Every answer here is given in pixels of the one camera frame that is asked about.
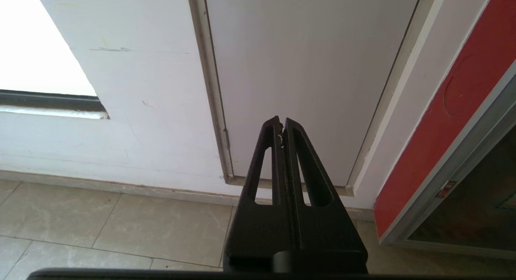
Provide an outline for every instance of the baseboard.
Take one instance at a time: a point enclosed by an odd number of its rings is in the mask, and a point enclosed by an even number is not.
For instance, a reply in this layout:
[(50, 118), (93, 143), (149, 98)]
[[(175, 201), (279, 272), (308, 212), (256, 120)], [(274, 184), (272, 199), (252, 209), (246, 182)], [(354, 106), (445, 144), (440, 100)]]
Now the baseboard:
[[(41, 183), (53, 186), (65, 186), (72, 188), (84, 188), (122, 194), (160, 197), (163, 199), (176, 199), (178, 201), (195, 201), (198, 203), (212, 203), (216, 205), (237, 206), (239, 196), (213, 194), (207, 192), (195, 192), (190, 190), (176, 190), (173, 188), (156, 188), (152, 186), (136, 186), (133, 184), (61, 177), (56, 175), (19, 173), (0, 170), (0, 180), (11, 180), (29, 183)], [(269, 205), (270, 199), (257, 199), (258, 204)], [(372, 210), (346, 208), (350, 218), (363, 221), (373, 221)]]
[[(246, 178), (242, 176), (234, 176), (226, 179), (226, 183), (231, 186), (243, 186), (246, 182)], [(258, 181), (258, 188), (271, 189), (273, 186), (273, 181), (271, 179), (263, 179), (260, 178)], [(306, 186), (304, 182), (302, 182), (303, 191), (306, 192)], [(353, 187), (352, 186), (334, 186), (337, 194), (339, 196), (354, 196)]]
[(434, 242), (423, 242), (414, 240), (399, 241), (393, 244), (395, 247), (405, 247), (411, 249), (423, 249), (426, 251), (445, 252), (453, 254), (462, 254), (470, 256), (500, 258), (507, 260), (516, 260), (516, 252), (501, 249), (488, 249), (481, 247), (469, 247), (461, 245), (442, 244)]

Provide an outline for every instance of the beige floor tile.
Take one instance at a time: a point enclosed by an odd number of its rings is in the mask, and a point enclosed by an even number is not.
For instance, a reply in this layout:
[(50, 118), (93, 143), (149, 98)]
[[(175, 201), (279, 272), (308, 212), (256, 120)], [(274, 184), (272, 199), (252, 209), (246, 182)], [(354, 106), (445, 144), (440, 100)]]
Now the beige floor tile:
[(149, 269), (151, 258), (34, 241), (5, 280), (25, 280), (46, 267)]
[(94, 247), (217, 266), (231, 207), (122, 195)]
[(16, 264), (31, 241), (0, 236), (0, 279)]
[(371, 274), (508, 276), (505, 262), (499, 259), (380, 246), (372, 221), (356, 223), (369, 253)]
[(91, 247), (119, 196), (22, 183), (0, 206), (0, 234)]
[(0, 180), (0, 205), (20, 185), (17, 181)]
[(217, 271), (222, 272), (221, 268), (195, 265), (189, 263), (175, 262), (162, 259), (152, 261), (151, 270), (177, 270), (177, 271)]

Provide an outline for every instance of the white wall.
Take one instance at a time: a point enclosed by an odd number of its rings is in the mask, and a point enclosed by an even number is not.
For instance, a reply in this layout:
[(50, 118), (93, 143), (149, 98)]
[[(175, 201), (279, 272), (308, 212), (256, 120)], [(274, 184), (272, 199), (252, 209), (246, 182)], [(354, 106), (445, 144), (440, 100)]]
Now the white wall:
[(111, 119), (0, 113), (0, 169), (239, 193), (222, 179), (188, 0), (41, 1)]
[[(111, 120), (0, 113), (1, 170), (240, 193), (221, 178), (188, 0), (42, 1)], [(345, 206), (372, 208), (487, 1), (435, 4), (356, 197), (341, 198)], [(102, 37), (111, 49), (131, 51), (90, 50), (106, 47)]]
[(234, 174), (278, 115), (345, 185), (417, 1), (206, 0)]
[(346, 206), (372, 208), (489, 0), (435, 0)]

